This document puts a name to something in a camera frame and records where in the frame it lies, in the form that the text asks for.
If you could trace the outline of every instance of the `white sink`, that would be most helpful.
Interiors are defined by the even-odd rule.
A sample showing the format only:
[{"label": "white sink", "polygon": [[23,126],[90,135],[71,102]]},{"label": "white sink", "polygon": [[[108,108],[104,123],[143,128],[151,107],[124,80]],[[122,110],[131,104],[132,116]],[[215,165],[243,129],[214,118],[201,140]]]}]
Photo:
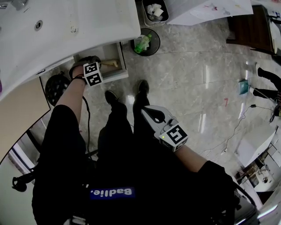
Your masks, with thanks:
[{"label": "white sink", "polygon": [[56,62],[140,35],[134,0],[29,0],[0,13],[0,100]]}]

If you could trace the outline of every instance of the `forearm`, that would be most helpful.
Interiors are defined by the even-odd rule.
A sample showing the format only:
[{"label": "forearm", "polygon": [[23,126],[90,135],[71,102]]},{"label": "forearm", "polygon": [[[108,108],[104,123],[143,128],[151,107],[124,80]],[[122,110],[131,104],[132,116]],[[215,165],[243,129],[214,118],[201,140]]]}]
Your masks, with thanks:
[{"label": "forearm", "polygon": [[206,159],[185,145],[178,149],[175,154],[184,164],[184,166],[191,172],[198,172],[207,162]]},{"label": "forearm", "polygon": [[[83,67],[77,66],[73,70],[73,77],[83,74]],[[82,97],[85,89],[85,82],[81,79],[73,80],[56,105],[65,105],[75,114],[78,123],[81,117]]]}]

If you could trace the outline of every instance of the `white cabinet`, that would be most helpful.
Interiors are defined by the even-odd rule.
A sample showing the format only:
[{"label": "white cabinet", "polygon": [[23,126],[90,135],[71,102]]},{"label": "white cabinet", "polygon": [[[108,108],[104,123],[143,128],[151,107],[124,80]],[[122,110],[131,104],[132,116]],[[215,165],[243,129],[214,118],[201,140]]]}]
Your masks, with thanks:
[{"label": "white cabinet", "polygon": [[274,134],[275,130],[267,123],[245,134],[237,149],[237,157],[244,167],[267,149]]}]

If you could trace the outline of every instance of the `basket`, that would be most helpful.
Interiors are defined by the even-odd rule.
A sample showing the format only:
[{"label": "basket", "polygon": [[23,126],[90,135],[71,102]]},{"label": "basket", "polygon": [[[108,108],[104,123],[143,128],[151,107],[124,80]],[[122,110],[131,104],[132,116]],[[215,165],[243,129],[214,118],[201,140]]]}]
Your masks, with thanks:
[{"label": "basket", "polygon": [[[162,16],[163,16],[163,20],[162,21],[159,21],[159,22],[153,22],[151,21],[149,18],[148,18],[148,13],[146,12],[145,8],[148,6],[148,5],[151,5],[151,4],[159,4],[159,5],[162,5],[162,10],[164,11],[162,13]],[[162,26],[166,23],[166,21],[169,19],[169,13],[168,13],[168,10],[167,10],[167,6],[166,6],[166,3],[164,0],[142,0],[142,4],[141,4],[141,8],[142,8],[142,14],[143,14],[143,17],[144,17],[144,24],[147,26],[147,27],[155,27],[155,26]]]}]

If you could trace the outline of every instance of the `black strap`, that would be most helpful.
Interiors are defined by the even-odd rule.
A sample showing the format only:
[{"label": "black strap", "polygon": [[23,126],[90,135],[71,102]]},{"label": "black strap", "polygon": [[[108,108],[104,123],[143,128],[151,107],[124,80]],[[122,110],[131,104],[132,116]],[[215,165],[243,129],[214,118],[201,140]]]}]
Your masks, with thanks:
[{"label": "black strap", "polygon": [[83,80],[83,81],[85,82],[85,84],[87,85],[88,83],[87,83],[86,79],[85,79],[84,77],[81,77],[80,75],[77,75],[77,76],[74,77],[71,81],[73,81],[73,80],[75,80],[75,79],[80,79],[80,80]]},{"label": "black strap", "polygon": [[12,188],[19,191],[19,192],[25,192],[27,189],[26,184],[30,183],[31,181],[33,181],[36,177],[36,169],[37,166],[33,168],[33,171],[22,175],[21,177],[14,177],[12,180]]}]

